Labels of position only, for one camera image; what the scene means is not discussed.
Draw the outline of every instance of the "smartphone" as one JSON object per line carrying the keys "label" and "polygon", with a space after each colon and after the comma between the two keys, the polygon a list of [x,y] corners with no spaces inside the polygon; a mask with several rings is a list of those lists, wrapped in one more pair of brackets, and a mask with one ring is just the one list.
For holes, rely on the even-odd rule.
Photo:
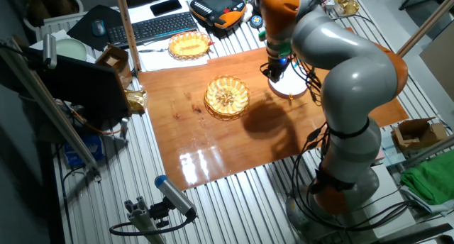
{"label": "smartphone", "polygon": [[154,16],[160,16],[164,13],[169,13],[171,11],[181,9],[181,7],[182,5],[178,0],[166,0],[164,2],[150,6],[150,10]]}

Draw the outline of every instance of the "green cloth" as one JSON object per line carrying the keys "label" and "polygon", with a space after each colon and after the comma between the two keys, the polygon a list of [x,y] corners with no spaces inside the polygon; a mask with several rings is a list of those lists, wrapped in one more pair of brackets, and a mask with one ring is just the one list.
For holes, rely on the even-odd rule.
{"label": "green cloth", "polygon": [[401,183],[428,205],[454,199],[454,150],[403,172]]}

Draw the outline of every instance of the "wicker basket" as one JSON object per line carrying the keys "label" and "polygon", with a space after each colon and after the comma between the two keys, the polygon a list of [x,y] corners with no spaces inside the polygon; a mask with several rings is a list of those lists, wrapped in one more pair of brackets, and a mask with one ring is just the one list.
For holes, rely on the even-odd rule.
{"label": "wicker basket", "polygon": [[169,54],[176,60],[195,60],[205,56],[211,44],[210,37],[199,31],[174,35],[169,40]]}
{"label": "wicker basket", "polygon": [[246,83],[234,76],[212,79],[205,91],[206,110],[222,121],[240,118],[249,108],[250,91]]}

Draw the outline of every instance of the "small cardboard box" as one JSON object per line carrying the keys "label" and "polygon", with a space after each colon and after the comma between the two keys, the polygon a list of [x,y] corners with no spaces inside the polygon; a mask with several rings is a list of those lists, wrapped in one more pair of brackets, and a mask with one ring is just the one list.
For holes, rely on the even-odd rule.
{"label": "small cardboard box", "polygon": [[126,89],[133,81],[133,75],[128,64],[128,53],[125,50],[108,44],[107,49],[96,60],[95,64],[115,69],[123,89]]}
{"label": "small cardboard box", "polygon": [[402,152],[428,148],[448,137],[442,123],[430,124],[432,118],[404,121],[391,132],[392,138]]}

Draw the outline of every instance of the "wooden tabletop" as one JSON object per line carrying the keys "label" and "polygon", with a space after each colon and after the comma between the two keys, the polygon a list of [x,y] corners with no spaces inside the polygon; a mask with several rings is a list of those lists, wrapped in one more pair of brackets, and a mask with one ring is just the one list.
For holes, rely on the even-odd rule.
{"label": "wooden tabletop", "polygon": [[[259,71],[266,60],[260,48],[203,66],[139,73],[165,174],[180,189],[296,155],[307,135],[325,122],[308,92],[290,101],[270,90]],[[327,73],[316,71],[321,79]],[[248,112],[236,121],[220,121],[204,107],[206,85],[222,74],[241,78],[251,92]],[[380,126],[408,118],[396,99],[370,116]]]}

